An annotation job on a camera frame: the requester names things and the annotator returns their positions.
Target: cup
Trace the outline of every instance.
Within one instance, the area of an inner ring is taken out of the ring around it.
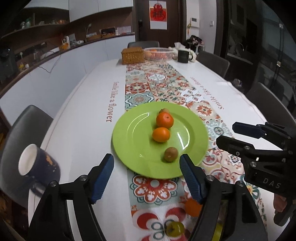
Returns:
[[[59,182],[61,171],[58,163],[44,150],[35,144],[28,145],[22,152],[19,164],[22,176],[31,176],[35,182],[30,188],[41,197],[51,181]]]
[[[178,51],[178,62],[180,63],[188,63],[188,60],[192,60],[193,56],[187,50],[179,50]]]

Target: orange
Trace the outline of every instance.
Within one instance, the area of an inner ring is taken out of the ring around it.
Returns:
[[[158,127],[171,128],[174,124],[174,118],[166,112],[161,112],[156,117],[156,125]]]
[[[153,131],[152,138],[157,142],[166,142],[170,138],[170,131],[164,127],[158,127]]]
[[[188,199],[185,203],[185,212],[192,217],[198,217],[201,210],[202,205],[195,201],[193,198]]]

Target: floral pattern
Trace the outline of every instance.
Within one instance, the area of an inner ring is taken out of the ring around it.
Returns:
[[[151,101],[183,105],[204,122],[209,133],[209,146],[200,167],[206,175],[213,175],[221,182],[232,184],[243,180],[244,169],[240,158],[220,150],[216,145],[216,138],[220,135],[233,137],[231,130],[196,87],[166,62],[146,61],[127,65],[126,110]],[[139,241],[186,241],[197,219],[186,215],[184,211],[184,203],[191,198],[184,178],[157,180],[128,170],[128,181],[133,224],[139,230],[145,230]],[[266,226],[259,189],[249,183],[246,186]],[[176,238],[166,235],[165,227],[172,220],[184,224],[185,235]]]

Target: white plastic basket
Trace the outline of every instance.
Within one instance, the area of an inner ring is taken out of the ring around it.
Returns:
[[[154,61],[171,60],[173,58],[173,52],[168,48],[145,48],[144,58]]]

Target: kiwi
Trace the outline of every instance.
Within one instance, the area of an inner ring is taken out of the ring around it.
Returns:
[[[165,150],[164,159],[168,162],[173,162],[178,157],[178,150],[174,147],[169,147]]]
[[[161,110],[159,111],[159,114],[160,114],[161,112],[170,113],[170,111],[169,111],[168,109],[166,109],[166,108],[164,108],[164,109],[161,109]]]

